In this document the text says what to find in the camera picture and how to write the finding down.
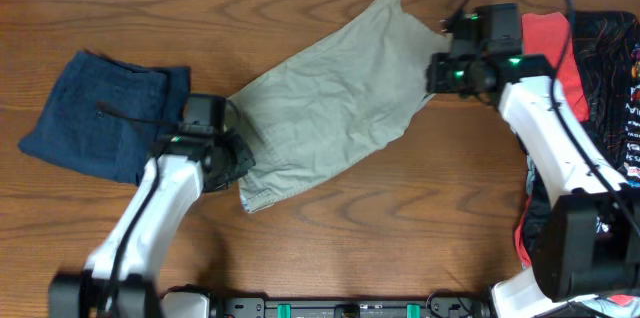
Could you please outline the khaki cargo shorts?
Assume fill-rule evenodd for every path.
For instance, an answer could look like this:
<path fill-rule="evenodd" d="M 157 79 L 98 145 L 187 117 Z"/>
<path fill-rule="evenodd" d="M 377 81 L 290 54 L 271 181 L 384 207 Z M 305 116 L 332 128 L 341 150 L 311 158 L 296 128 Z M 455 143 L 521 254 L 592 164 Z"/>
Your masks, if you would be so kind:
<path fill-rule="evenodd" d="M 255 159 L 239 181 L 245 210 L 308 191 L 401 137 L 431 99 L 426 69 L 448 44 L 401 0 L 374 0 L 233 94 Z"/>

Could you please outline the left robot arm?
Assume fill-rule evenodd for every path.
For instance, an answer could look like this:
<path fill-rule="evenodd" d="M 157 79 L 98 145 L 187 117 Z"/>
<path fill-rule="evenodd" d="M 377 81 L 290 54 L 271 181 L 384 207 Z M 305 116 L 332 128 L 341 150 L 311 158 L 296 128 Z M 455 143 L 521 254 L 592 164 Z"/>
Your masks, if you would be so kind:
<path fill-rule="evenodd" d="M 227 189 L 254 166 L 241 136 L 191 128 L 158 142 L 143 179 L 108 238 L 77 274 L 59 272 L 48 289 L 52 317 L 212 317 L 216 300 L 192 286 L 160 296 L 155 281 L 190 207 Z"/>

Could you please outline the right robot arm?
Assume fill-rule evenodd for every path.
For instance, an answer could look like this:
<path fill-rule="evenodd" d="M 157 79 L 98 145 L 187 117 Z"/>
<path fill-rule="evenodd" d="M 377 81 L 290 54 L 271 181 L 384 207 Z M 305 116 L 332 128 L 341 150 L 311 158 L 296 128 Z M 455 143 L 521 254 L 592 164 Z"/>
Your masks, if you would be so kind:
<path fill-rule="evenodd" d="M 436 53 L 433 93 L 485 93 L 541 177 L 551 215 L 529 268 L 491 290 L 498 317 L 536 317 L 597 295 L 639 292 L 639 192 L 608 164 L 568 107 L 543 55 Z"/>

